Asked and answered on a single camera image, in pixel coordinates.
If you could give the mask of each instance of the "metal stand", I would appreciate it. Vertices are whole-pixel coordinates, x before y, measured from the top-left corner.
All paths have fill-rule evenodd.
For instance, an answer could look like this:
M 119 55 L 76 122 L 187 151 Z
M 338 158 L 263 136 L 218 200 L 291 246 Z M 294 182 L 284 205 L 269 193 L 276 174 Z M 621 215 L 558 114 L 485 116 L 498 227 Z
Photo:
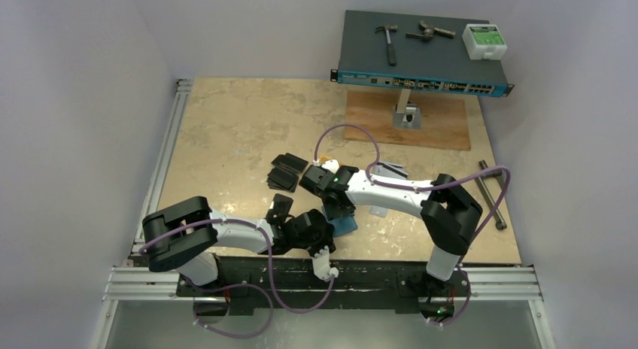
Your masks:
M 395 129 L 421 129 L 421 110 L 408 102 L 411 91 L 406 88 L 401 89 L 399 101 L 394 106 L 392 114 L 392 126 Z

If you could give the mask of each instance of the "white wall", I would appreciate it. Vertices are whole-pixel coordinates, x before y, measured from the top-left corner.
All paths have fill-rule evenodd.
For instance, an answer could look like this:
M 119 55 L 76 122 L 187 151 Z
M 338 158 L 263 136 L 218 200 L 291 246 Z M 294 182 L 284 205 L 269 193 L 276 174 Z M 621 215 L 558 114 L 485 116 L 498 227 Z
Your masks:
M 519 0 L 499 23 L 517 86 L 484 115 L 560 348 L 638 342 L 636 6 Z
M 135 0 L 179 77 L 328 77 L 346 9 L 503 21 L 516 0 Z
M 133 0 L 0 0 L 0 346 L 85 348 L 172 76 Z

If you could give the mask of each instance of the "gray floor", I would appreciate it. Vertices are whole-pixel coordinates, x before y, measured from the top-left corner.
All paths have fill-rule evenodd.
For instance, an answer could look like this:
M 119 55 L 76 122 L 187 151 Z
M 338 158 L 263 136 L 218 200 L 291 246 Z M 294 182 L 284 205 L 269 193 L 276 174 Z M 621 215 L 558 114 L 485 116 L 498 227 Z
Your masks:
M 421 315 L 393 311 L 277 310 L 270 328 L 252 339 L 225 338 L 193 326 L 191 308 L 192 302 L 120 302 L 107 347 L 540 349 L 527 302 L 471 302 L 463 317 L 443 330 L 426 326 Z M 267 314 L 227 317 L 217 327 L 249 332 Z

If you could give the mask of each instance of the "wooden board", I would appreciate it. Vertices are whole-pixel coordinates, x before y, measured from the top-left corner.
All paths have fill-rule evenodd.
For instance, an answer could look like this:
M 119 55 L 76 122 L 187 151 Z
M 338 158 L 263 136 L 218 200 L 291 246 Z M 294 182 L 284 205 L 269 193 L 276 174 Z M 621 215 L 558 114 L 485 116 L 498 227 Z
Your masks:
M 421 109 L 421 130 L 397 129 L 392 125 L 393 106 L 397 92 L 348 91 L 345 122 L 368 129 L 376 140 L 386 144 L 469 150 L 469 130 L 465 101 L 446 97 L 410 94 L 410 102 Z M 368 141 L 358 129 L 347 127 L 346 140 Z

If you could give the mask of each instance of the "white electrical box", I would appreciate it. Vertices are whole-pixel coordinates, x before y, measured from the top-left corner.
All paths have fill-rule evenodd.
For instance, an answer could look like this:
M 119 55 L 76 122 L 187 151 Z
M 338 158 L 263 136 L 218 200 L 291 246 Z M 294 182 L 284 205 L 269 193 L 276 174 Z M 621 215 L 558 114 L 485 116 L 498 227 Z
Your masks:
M 463 31 L 463 42 L 470 59 L 499 60 L 507 50 L 495 24 L 468 24 Z

